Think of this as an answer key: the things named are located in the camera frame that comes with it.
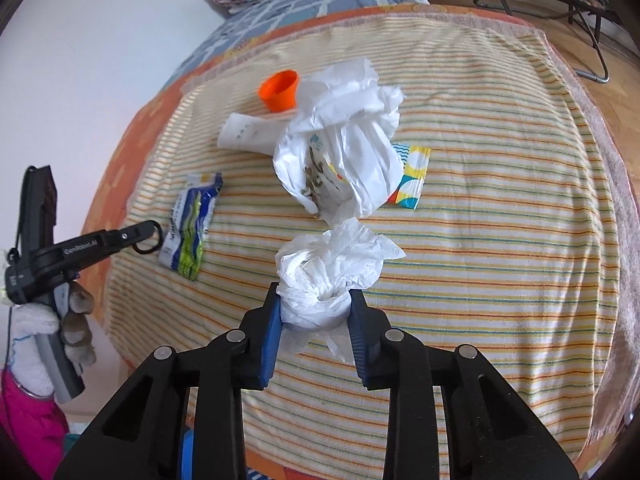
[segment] finger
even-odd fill
[[[69,311],[62,320],[62,341],[68,346],[82,346],[91,342],[92,334],[86,316]]]
[[[78,314],[94,311],[94,297],[79,283],[69,283],[69,308]]]
[[[65,346],[65,354],[68,359],[83,367],[91,366],[95,363],[95,350],[92,345]]]
[[[14,306],[11,338],[20,339],[33,334],[53,334],[60,328],[58,316],[51,307],[39,303]]]

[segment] blue patterned bedsheet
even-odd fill
[[[229,17],[180,65],[165,87],[225,50],[276,28],[341,10],[403,2],[425,4],[427,0],[264,0]]]

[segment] silver screw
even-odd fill
[[[171,354],[172,354],[172,349],[170,346],[159,346],[154,351],[154,357],[159,361],[168,359],[169,357],[171,357]]]
[[[462,345],[458,352],[460,352],[460,355],[462,355],[462,357],[464,357],[465,359],[473,359],[478,355],[478,350],[476,350],[476,348],[471,345]]]
[[[385,332],[385,337],[389,339],[389,341],[402,341],[404,339],[404,333],[402,330],[398,330],[397,328],[391,328]]]
[[[226,340],[231,343],[239,343],[244,339],[244,332],[242,330],[232,330],[226,333]]]

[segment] colorful packet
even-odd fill
[[[424,177],[427,175],[431,149],[424,146],[401,144],[400,142],[392,142],[391,145],[402,159],[404,174],[398,189],[394,191],[386,203],[415,209],[422,194],[422,184],[424,184]]]
[[[200,270],[204,237],[221,188],[222,173],[189,175],[171,211],[158,259],[190,280]]]

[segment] gloved hand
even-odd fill
[[[53,384],[40,359],[34,334],[53,334],[61,330],[65,354],[83,367],[95,363],[92,334],[86,314],[94,309],[94,298],[76,282],[69,285],[69,312],[62,320],[46,305],[28,303],[14,306],[11,331],[8,333],[8,308],[0,305],[0,363],[5,361],[7,338],[10,339],[8,367],[22,389],[36,397],[50,397]]]

